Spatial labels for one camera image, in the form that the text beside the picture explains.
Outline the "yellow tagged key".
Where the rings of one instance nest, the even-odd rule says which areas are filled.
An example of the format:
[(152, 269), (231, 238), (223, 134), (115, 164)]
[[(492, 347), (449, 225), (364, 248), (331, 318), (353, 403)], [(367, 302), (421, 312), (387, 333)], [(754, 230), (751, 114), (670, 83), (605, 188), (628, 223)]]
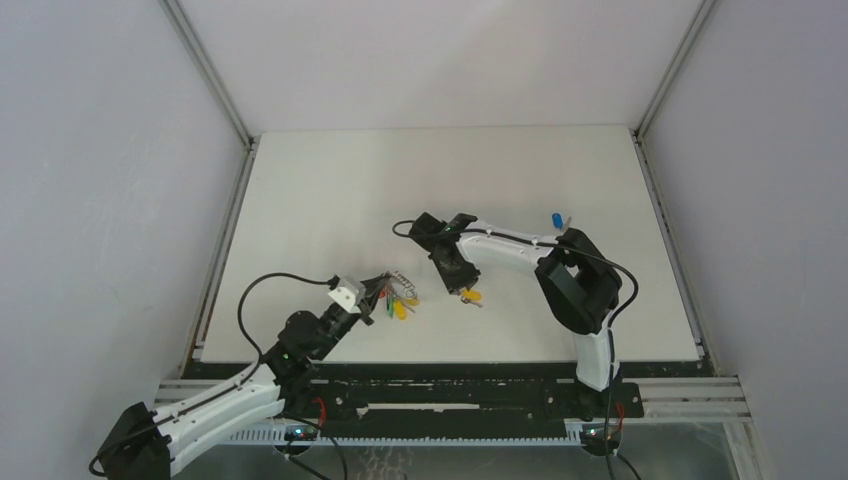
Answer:
[(482, 294), (471, 289), (461, 289), (460, 290), (460, 300), (464, 304), (474, 305), (478, 308), (482, 308)]

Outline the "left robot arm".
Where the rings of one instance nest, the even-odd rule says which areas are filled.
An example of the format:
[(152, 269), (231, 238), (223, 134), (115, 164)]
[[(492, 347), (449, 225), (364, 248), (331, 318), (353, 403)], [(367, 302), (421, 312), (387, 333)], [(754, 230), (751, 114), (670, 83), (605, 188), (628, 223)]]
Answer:
[(323, 282), (330, 298), (320, 315), (299, 310), (276, 343), (244, 370), (184, 400), (150, 409), (127, 407), (88, 464), (100, 479), (171, 479), (231, 435), (267, 418), (298, 417), (311, 407), (310, 382), (324, 360), (372, 313), (391, 276), (335, 276)]

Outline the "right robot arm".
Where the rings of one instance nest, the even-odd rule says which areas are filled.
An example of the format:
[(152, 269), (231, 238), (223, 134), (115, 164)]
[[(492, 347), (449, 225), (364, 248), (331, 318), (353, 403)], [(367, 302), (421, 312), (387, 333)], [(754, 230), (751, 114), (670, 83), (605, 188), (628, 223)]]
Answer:
[(619, 363), (611, 323), (624, 269), (603, 257), (584, 232), (569, 228), (558, 236), (531, 235), (465, 213), (449, 221), (423, 213), (407, 224), (407, 232), (393, 226), (393, 233), (427, 252), (449, 294), (467, 303), (483, 264), (513, 266), (536, 280), (553, 317), (573, 334), (579, 406), (602, 416), (616, 405), (612, 383)]

